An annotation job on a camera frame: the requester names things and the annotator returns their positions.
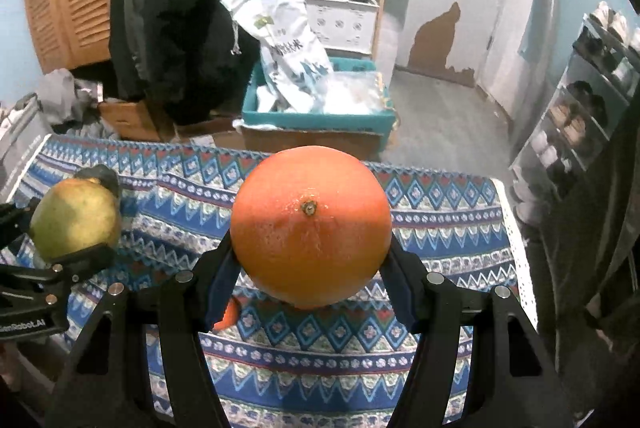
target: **patterned tablecloth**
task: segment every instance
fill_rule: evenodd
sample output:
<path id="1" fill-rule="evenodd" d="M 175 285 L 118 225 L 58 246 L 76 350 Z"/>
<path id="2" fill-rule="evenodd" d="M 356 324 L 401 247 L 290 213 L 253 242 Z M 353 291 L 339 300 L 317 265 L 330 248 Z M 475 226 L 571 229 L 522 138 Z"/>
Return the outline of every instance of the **patterned tablecloth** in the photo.
<path id="1" fill-rule="evenodd" d="M 124 228 L 114 267 L 79 285 L 69 299 L 67 347 L 106 287 L 157 284 L 192 268 L 228 228 L 239 186 L 265 154 L 180 145 L 51 136 L 15 190 L 25 203 L 59 180 L 98 163 L 119 173 Z M 459 286 L 488 290 L 503 283 L 519 293 L 537 322 L 522 240 L 501 183 L 479 176 L 367 164 L 385 189 L 394 233 L 429 270 Z M 27 238 L 5 263 L 33 265 Z M 241 274 L 234 291 L 238 324 L 201 334 L 211 377 L 234 426 L 383 427 L 398 401 L 416 348 L 389 306 L 379 275 L 356 296 L 302 312 L 256 289 Z M 460 346 L 445 422 L 465 400 L 473 332 Z M 147 336 L 156 409 L 171 413 L 157 331 Z"/>

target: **rice bag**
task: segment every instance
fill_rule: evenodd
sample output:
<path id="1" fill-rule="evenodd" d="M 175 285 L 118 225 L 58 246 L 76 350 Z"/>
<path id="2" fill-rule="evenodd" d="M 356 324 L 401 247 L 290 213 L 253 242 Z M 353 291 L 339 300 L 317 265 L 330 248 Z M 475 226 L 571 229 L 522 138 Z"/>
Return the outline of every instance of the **rice bag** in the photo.
<path id="1" fill-rule="evenodd" d="M 270 89 L 295 111 L 311 111 L 316 81 L 333 69 L 309 27 L 305 0 L 221 2 L 233 21 L 260 41 L 260 60 Z"/>

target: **silver bolt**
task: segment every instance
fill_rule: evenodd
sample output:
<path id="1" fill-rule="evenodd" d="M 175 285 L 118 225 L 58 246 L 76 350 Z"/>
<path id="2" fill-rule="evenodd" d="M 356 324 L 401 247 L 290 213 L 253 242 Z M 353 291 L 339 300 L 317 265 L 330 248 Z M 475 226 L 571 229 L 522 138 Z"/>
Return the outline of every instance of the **silver bolt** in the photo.
<path id="1" fill-rule="evenodd" d="M 442 282 L 444 282 L 444 277 L 440 273 L 433 272 L 427 275 L 427 281 L 434 285 L 440 285 Z"/>
<path id="2" fill-rule="evenodd" d="M 122 291 L 124 291 L 124 284 L 120 283 L 120 282 L 116 282 L 116 283 L 112 283 L 109 286 L 109 294 L 111 296 L 117 296 L 118 294 L 120 294 Z"/>
<path id="3" fill-rule="evenodd" d="M 177 275 L 175 275 L 175 281 L 179 283 L 187 283 L 193 279 L 193 273 L 189 270 L 180 271 Z"/>
<path id="4" fill-rule="evenodd" d="M 511 296 L 511 291 L 509 291 L 509 288 L 503 285 L 497 285 L 496 287 L 494 287 L 494 292 L 500 298 L 508 298 L 509 296 Z"/>

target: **concrete floor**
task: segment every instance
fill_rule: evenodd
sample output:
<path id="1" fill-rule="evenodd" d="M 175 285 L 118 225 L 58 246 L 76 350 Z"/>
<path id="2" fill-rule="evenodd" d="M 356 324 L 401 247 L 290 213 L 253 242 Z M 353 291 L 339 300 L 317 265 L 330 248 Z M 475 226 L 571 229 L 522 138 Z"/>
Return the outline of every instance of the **concrete floor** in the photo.
<path id="1" fill-rule="evenodd" d="M 401 125 L 383 162 L 510 182 L 508 123 L 495 103 L 474 88 L 397 69 L 390 94 Z"/>

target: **white box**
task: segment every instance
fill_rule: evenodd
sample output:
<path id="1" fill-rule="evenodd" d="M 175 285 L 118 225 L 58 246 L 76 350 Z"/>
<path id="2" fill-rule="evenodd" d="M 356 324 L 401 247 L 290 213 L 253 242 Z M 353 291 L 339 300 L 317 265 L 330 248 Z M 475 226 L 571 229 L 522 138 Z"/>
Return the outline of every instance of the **white box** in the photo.
<path id="1" fill-rule="evenodd" d="M 349 0 L 306 0 L 309 25 L 327 49 L 371 54 L 378 4 Z"/>

